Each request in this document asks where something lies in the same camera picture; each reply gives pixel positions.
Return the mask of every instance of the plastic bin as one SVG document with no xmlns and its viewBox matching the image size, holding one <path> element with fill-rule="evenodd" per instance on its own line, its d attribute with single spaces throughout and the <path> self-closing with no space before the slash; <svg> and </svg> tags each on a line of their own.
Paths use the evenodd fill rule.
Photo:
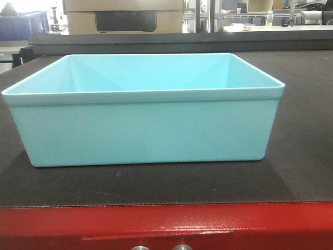
<svg viewBox="0 0 333 250">
<path fill-rule="evenodd" d="M 69 55 L 2 94 L 46 167 L 259 160 L 283 90 L 232 54 Z"/>
<path fill-rule="evenodd" d="M 23 12 L 16 17 L 0 16 L 0 41 L 24 41 L 29 35 L 49 31 L 46 11 Z"/>
</svg>

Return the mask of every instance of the dark object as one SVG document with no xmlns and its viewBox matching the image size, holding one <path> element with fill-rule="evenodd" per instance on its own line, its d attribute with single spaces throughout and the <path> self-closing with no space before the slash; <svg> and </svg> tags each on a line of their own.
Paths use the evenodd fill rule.
<svg viewBox="0 0 333 250">
<path fill-rule="evenodd" d="M 63 25 L 60 25 L 60 24 L 51 24 L 50 25 L 50 29 L 52 31 L 61 31 L 61 30 L 63 30 Z"/>
<path fill-rule="evenodd" d="M 288 20 L 288 21 L 283 20 L 282 21 L 282 27 L 293 26 L 293 24 L 294 24 L 293 20 Z"/>
<path fill-rule="evenodd" d="M 96 11 L 99 32 L 154 31 L 157 27 L 156 11 Z"/>
<path fill-rule="evenodd" d="M 57 8 L 57 7 L 51 7 L 51 9 L 53 9 L 53 23 L 54 23 L 54 24 L 57 24 L 57 23 L 58 23 L 56 8 Z"/>
<path fill-rule="evenodd" d="M 324 5 L 325 4 L 323 4 L 323 3 L 309 2 L 309 3 L 296 4 L 295 8 L 298 8 L 298 9 L 304 8 L 309 11 L 310 10 L 322 10 Z"/>
<path fill-rule="evenodd" d="M 246 3 L 237 3 L 237 8 L 246 8 Z"/>
<path fill-rule="evenodd" d="M 204 33 L 204 32 L 207 32 L 207 20 L 200 20 L 200 32 L 201 33 Z"/>
<path fill-rule="evenodd" d="M 19 14 L 17 13 L 14 6 L 10 2 L 7 2 L 5 7 L 1 11 L 1 16 L 3 17 L 18 16 L 18 15 Z"/>
<path fill-rule="evenodd" d="M 215 1 L 210 1 L 209 6 L 209 32 L 215 31 Z"/>
<path fill-rule="evenodd" d="M 0 64 L 11 64 L 11 68 L 14 69 L 17 66 L 22 65 L 20 54 L 12 54 L 12 60 L 1 60 Z"/>
<path fill-rule="evenodd" d="M 329 20 L 333 20 L 333 10 L 322 10 L 322 25 L 327 25 Z"/>
<path fill-rule="evenodd" d="M 200 0 L 196 0 L 196 11 L 194 13 L 194 31 L 195 33 L 199 33 L 200 32 L 200 4 L 201 1 Z"/>
</svg>

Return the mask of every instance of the metal bolt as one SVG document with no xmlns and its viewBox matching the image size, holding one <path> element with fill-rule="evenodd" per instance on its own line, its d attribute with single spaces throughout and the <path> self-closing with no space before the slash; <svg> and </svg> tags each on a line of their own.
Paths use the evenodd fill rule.
<svg viewBox="0 0 333 250">
<path fill-rule="evenodd" d="M 132 250 L 149 250 L 149 249 L 146 248 L 145 246 L 135 246 L 134 248 L 132 248 Z"/>
<path fill-rule="evenodd" d="M 173 250 L 192 250 L 192 248 L 188 245 L 178 245 Z"/>
</svg>

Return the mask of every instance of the light blue plastic bin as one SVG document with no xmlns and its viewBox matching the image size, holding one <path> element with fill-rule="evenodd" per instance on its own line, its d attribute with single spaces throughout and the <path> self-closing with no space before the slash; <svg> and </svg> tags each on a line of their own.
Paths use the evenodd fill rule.
<svg viewBox="0 0 333 250">
<path fill-rule="evenodd" d="M 69 55 L 2 94 L 47 167 L 259 160 L 283 90 L 232 54 Z"/>
</svg>

